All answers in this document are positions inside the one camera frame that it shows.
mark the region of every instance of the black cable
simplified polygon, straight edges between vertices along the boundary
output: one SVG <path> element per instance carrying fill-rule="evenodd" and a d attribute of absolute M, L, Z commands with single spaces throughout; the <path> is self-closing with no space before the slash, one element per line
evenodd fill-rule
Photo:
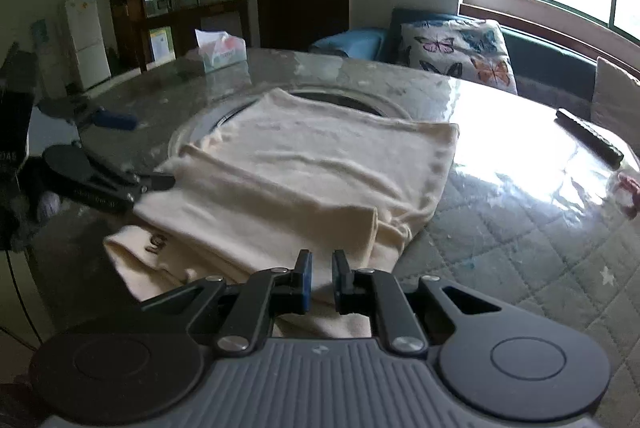
<path fill-rule="evenodd" d="M 4 328 L 2 325 L 0 325 L 0 331 L 4 332 L 4 334 L 6 334 L 7 336 L 12 337 L 16 342 L 20 343 L 23 347 L 28 348 L 31 352 L 35 352 L 36 350 L 38 350 L 36 347 L 31 345 L 29 342 L 25 341 L 20 336 L 18 336 L 18 334 L 14 334 L 9 329 Z"/>
<path fill-rule="evenodd" d="M 15 281 L 14 268 L 11 265 L 11 257 L 9 256 L 9 252 L 7 250 L 5 250 L 4 254 L 6 254 L 6 262 L 7 262 L 7 264 L 9 264 L 9 273 L 11 273 L 11 279 L 14 281 L 15 292 L 18 295 L 18 300 L 20 301 L 20 306 L 22 307 L 22 312 L 24 312 L 24 315 L 26 316 L 27 321 L 29 322 L 29 325 L 31 326 L 31 329 L 33 329 L 33 333 L 36 335 L 36 338 L 38 339 L 38 342 L 40 344 L 42 344 L 42 338 L 38 334 L 38 331 L 36 330 L 35 325 L 31 321 L 31 317 L 29 316 L 29 313 L 27 312 L 27 307 L 24 305 L 24 301 L 22 300 L 22 295 L 20 294 L 20 290 L 18 289 L 18 283 L 17 283 L 17 281 Z"/>

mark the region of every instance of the sofa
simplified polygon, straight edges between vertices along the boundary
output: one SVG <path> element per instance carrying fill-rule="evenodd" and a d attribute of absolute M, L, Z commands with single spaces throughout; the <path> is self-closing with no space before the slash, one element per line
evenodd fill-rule
<path fill-rule="evenodd" d="M 403 23 L 423 20 L 472 21 L 473 18 L 395 8 L 388 29 L 354 29 L 322 38 L 309 52 L 396 63 Z M 500 26 L 511 59 L 518 95 L 566 108 L 589 119 L 595 86 L 596 62 L 565 47 L 531 34 Z"/>

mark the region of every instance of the tissue box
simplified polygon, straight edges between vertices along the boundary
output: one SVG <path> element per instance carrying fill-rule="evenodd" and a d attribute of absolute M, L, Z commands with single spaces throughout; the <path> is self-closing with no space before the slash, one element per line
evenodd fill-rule
<path fill-rule="evenodd" d="M 204 71 L 211 72 L 228 65 L 246 61 L 246 45 L 242 38 L 220 32 L 196 29 L 197 54 L 204 63 Z"/>

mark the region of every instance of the refrigerator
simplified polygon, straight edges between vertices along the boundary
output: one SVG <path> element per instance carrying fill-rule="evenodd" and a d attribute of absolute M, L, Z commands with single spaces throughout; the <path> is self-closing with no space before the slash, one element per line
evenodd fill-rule
<path fill-rule="evenodd" d="M 96 0 L 65 0 L 72 63 L 81 90 L 111 77 Z"/>

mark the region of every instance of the table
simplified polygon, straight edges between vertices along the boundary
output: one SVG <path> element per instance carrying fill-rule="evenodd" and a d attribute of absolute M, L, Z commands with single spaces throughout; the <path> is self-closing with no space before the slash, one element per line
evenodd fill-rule
<path fill-rule="evenodd" d="M 359 91 L 412 119 L 458 123 L 442 200 L 396 276 L 437 274 L 587 332 L 613 371 L 598 419 L 640 426 L 640 226 L 610 198 L 612 170 L 555 124 L 553 109 L 398 66 L 256 49 L 206 76 L 179 58 L 112 88 L 96 102 L 136 114 L 139 129 L 90 128 L 82 140 L 124 168 L 152 169 L 197 112 L 276 86 Z M 624 142 L 606 135 L 637 169 Z M 130 302 L 102 252 L 117 227 L 70 204 L 34 240 L 32 272 L 59 328 Z"/>

